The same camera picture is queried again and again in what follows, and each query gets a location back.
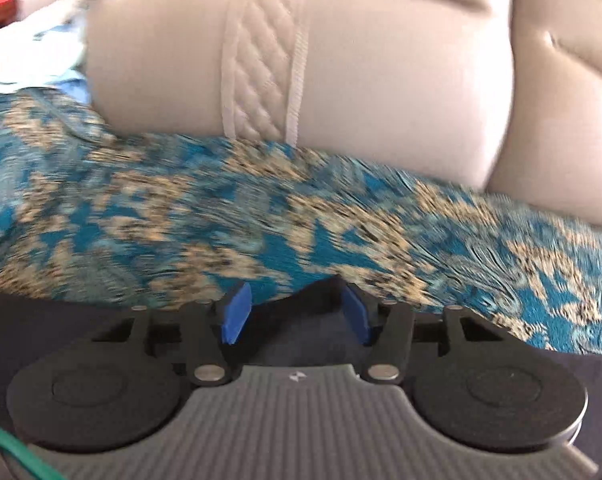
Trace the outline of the black pants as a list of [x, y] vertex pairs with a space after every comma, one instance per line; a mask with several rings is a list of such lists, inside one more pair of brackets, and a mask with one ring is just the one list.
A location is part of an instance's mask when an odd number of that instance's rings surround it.
[[[227, 347], [229, 365], [359, 366], [368, 352], [345, 322], [330, 278], [283, 300], [257, 304], [237, 344]], [[42, 356], [123, 321], [130, 309], [10, 296], [0, 292], [0, 426], [12, 429], [5, 391], [14, 375]], [[569, 370], [589, 394], [576, 446], [602, 463], [602, 356], [546, 351]]]

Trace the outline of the teal paisley sofa cover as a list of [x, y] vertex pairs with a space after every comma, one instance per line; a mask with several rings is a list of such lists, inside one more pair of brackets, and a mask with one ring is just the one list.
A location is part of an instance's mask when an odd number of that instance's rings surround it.
[[404, 170], [276, 143], [123, 138], [52, 89], [0, 94], [0, 290], [175, 308], [339, 274], [532, 346], [602, 354], [602, 230]]

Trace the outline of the beige leather sofa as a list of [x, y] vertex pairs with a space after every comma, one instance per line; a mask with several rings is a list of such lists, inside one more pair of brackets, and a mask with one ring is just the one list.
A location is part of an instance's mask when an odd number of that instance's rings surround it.
[[88, 2], [119, 132], [318, 148], [602, 226], [602, 0]]

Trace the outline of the light blue white cloth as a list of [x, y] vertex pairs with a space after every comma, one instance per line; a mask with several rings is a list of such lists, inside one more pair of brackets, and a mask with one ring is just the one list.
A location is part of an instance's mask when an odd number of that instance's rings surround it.
[[0, 29], [0, 93], [53, 88], [88, 104], [86, 0], [58, 0]]

